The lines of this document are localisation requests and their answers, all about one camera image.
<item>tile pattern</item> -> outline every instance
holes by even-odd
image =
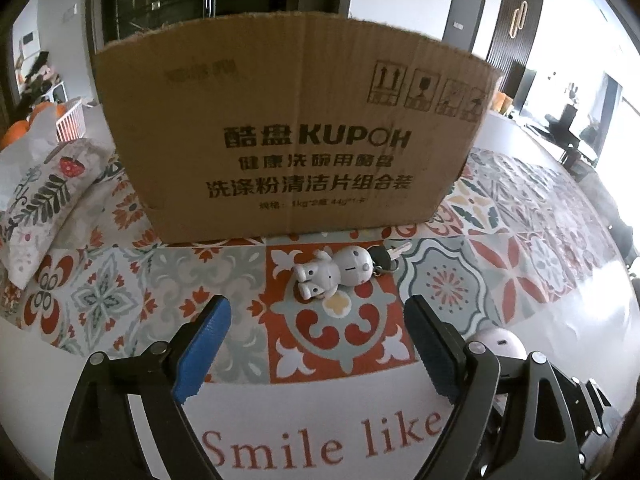
[[[395,273],[330,300],[298,295],[292,267],[313,250],[405,240]],[[0,284],[0,315],[65,351],[122,357],[170,339],[223,294],[232,324],[207,381],[319,381],[414,362],[402,322],[412,294],[468,336],[553,308],[616,257],[563,170],[487,150],[472,150],[428,222],[181,246],[157,238],[114,156],[28,286]]]

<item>table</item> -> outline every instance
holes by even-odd
[[[488,116],[462,176],[425,224],[170,248],[143,223],[124,230],[128,243],[120,232],[116,248],[100,232],[91,248],[87,231],[78,272],[54,292],[66,302],[59,331],[25,324],[20,305],[34,288],[0,320],[0,420],[45,473],[86,357],[169,339],[214,293],[232,303],[232,327],[184,408],[225,478],[269,478],[272,469],[278,478],[415,474],[451,406],[402,323],[411,294],[465,336],[507,326],[565,373],[595,378],[620,410],[633,399],[640,312],[618,252],[571,178],[499,116]],[[291,267],[312,250],[407,239],[412,250],[393,275],[330,301],[296,297]],[[55,247],[49,264],[74,251]],[[113,307],[103,324],[93,323],[97,303]],[[132,410],[152,472],[166,478],[138,400]]]

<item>red floral motif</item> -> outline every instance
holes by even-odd
[[[439,236],[461,235],[463,229],[460,218],[444,202],[438,206],[426,225],[430,231]]]
[[[142,249],[144,247],[149,247],[149,245],[153,245],[158,241],[159,238],[158,235],[156,235],[156,232],[153,229],[147,229],[142,233],[140,240],[132,242],[131,245],[137,249]]]
[[[50,254],[46,254],[34,275],[37,291],[27,298],[22,313],[26,326],[32,326],[40,313],[40,329],[45,335],[53,335],[61,320],[61,309],[52,291],[63,286],[71,275],[74,260],[64,256],[56,265]]]
[[[143,300],[144,307],[140,312],[140,321],[144,321],[148,316],[153,314],[154,310],[158,307],[156,300],[151,297],[151,292],[145,291],[145,297]]]
[[[264,312],[264,305],[259,301],[253,300],[251,306],[248,306],[246,309],[251,313],[251,317],[256,317]]]
[[[538,303],[546,303],[548,301],[544,292],[537,284],[535,284],[528,276],[520,275],[521,272],[519,266],[521,249],[516,237],[512,236],[507,241],[506,261],[498,253],[487,247],[482,242],[473,239],[469,241],[479,256],[482,256],[486,261],[492,264],[492,266],[497,267],[498,269],[504,269],[508,272],[509,277],[504,285],[501,303],[502,316],[504,317],[505,323],[510,322],[516,313],[516,283],[518,283],[522,290],[524,290]]]
[[[133,222],[140,220],[145,215],[135,192],[129,193],[122,202],[116,205],[116,208],[112,214],[118,225],[118,231],[128,228]]]
[[[575,235],[572,236],[570,234],[567,237],[565,233],[558,228],[549,230],[546,234],[555,243],[558,256],[560,256],[564,262],[565,269],[567,269],[567,274],[571,280],[574,280],[576,283],[581,282],[590,275],[591,271],[589,270],[589,266],[583,263],[580,257],[580,249],[573,243],[573,240],[576,239]]]
[[[84,173],[84,164],[70,156],[60,158],[60,171],[69,178],[80,176]]]
[[[354,323],[344,330],[344,338],[354,346],[364,345],[369,341],[380,325],[380,312],[372,304],[365,303],[359,308],[358,313],[362,319],[369,321],[371,328],[367,332],[363,332]]]
[[[340,334],[333,326],[324,327],[319,337],[312,337],[309,331],[317,322],[318,314],[313,310],[305,308],[296,316],[296,326],[300,330],[302,337],[319,349],[329,350],[335,348],[338,345],[338,341],[340,341]]]
[[[6,285],[4,286],[4,293],[0,298],[2,299],[2,307],[5,310],[11,310],[15,303],[20,301],[20,297],[22,296],[22,291],[16,287],[12,282],[6,280]]]
[[[116,196],[116,194],[119,191],[122,191],[123,189],[126,189],[127,186],[129,186],[129,181],[128,180],[120,180],[120,179],[121,179],[121,177],[118,178],[119,182],[113,188],[113,191],[111,191],[111,196]]]
[[[202,286],[200,286],[198,290],[194,290],[191,293],[191,298],[193,298],[193,300],[191,298],[187,298],[179,307],[182,311],[182,316],[191,317],[196,314],[196,311],[198,310],[197,307],[201,306],[205,301],[207,301],[210,296],[211,293],[204,290]]]
[[[382,229],[382,232],[380,235],[384,239],[386,239],[386,238],[389,238],[394,233],[394,231],[396,232],[396,235],[401,236],[402,238],[411,238],[415,236],[415,234],[418,232],[418,225],[411,224],[411,225],[401,225],[397,227],[385,227],[384,229]]]
[[[91,237],[89,238],[89,245],[95,249],[102,247],[104,244],[102,236],[103,234],[100,232],[100,229],[94,227],[94,230],[91,231]]]
[[[463,300],[461,292],[466,292],[462,279],[455,275],[453,271],[440,270],[433,277],[434,296],[443,305],[456,305]]]
[[[213,259],[214,254],[218,254],[220,252],[220,248],[218,247],[194,247],[193,253],[198,257],[199,260],[203,262],[208,262]]]

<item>white figurine keychain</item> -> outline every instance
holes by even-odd
[[[334,256],[316,250],[315,260],[293,266],[300,295],[304,300],[316,297],[328,299],[336,293],[338,285],[358,286],[368,282],[374,274],[393,272],[398,266],[392,268],[391,263],[410,248],[410,242],[389,250],[383,246],[373,246],[366,250],[352,245],[340,249]],[[374,261],[372,254],[375,256],[378,253],[382,257]]]

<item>door handle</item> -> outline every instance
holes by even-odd
[[[516,39],[516,34],[518,33],[518,24],[516,23],[516,18],[520,14],[520,9],[516,9],[513,11],[513,17],[511,19],[511,27],[509,27],[509,37],[512,40]]]
[[[524,20],[527,19],[527,10],[529,9],[529,4],[526,0],[523,0],[520,4],[520,19],[518,20],[518,30],[522,30],[524,28]]]
[[[204,9],[206,12],[206,17],[211,17],[211,9],[213,7],[213,0],[204,0]]]
[[[529,4],[526,0],[523,0],[520,7],[513,11],[511,27],[509,27],[509,37],[512,40],[515,40],[518,31],[524,28],[524,22],[527,19],[527,10],[529,10]]]

